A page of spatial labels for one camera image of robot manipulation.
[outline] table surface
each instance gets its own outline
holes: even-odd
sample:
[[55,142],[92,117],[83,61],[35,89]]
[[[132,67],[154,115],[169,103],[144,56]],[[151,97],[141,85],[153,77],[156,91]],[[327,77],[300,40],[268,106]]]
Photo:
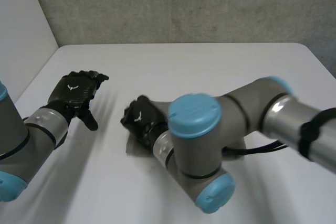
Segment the table surface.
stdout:
[[[231,200],[202,213],[154,158],[127,156],[124,108],[137,96],[172,101],[190,92],[221,95],[264,76],[289,82],[319,109],[336,106],[336,81],[300,44],[140,44],[65,46],[17,101],[22,117],[44,105],[70,71],[110,76],[91,102],[99,123],[90,132],[74,119],[16,201],[0,203],[2,224],[84,223],[334,223],[336,175],[296,151],[223,162],[237,181]],[[247,147],[270,143],[252,133]]]

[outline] blue end cap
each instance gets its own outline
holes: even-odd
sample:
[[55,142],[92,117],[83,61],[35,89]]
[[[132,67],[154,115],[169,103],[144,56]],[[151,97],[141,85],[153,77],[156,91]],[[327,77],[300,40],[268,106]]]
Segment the blue end cap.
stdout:
[[0,82],[0,101],[2,101],[7,95],[7,89],[3,84]]
[[277,77],[277,76],[267,76],[267,77],[260,78],[258,80],[263,80],[263,79],[274,81],[274,82],[280,84],[281,86],[283,86],[285,89],[287,89],[287,91],[288,91],[289,94],[293,94],[292,87],[288,84],[287,81],[281,79],[280,77]]
[[222,108],[207,94],[186,94],[169,106],[168,128],[180,138],[195,138],[212,130],[222,116]]
[[20,196],[28,184],[21,178],[0,171],[0,201],[12,201]]
[[220,175],[198,195],[196,206],[206,214],[212,214],[229,201],[235,188],[236,182],[230,174]]

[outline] white wall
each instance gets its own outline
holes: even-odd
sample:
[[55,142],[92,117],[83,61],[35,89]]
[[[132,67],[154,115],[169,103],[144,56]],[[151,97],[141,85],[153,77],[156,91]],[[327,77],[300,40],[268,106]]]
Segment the white wall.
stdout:
[[0,0],[0,81],[13,101],[57,48],[38,0]]

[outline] robotic glove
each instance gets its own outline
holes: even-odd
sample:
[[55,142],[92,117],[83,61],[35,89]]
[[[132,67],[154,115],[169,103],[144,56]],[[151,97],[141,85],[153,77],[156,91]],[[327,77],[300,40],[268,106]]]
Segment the robotic glove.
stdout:
[[152,150],[156,139],[168,130],[164,114],[144,95],[131,102],[120,122],[149,150]]
[[71,72],[62,77],[51,93],[48,104],[42,108],[56,110],[68,124],[72,118],[78,117],[89,130],[96,131],[98,124],[89,109],[90,100],[95,97],[102,82],[108,79],[108,76],[96,71]]

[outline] gray concrete wall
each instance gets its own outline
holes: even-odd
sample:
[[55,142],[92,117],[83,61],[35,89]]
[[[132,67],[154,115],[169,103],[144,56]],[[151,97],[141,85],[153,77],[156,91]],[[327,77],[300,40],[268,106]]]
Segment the gray concrete wall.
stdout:
[[336,0],[39,1],[60,46],[298,42],[336,76]]

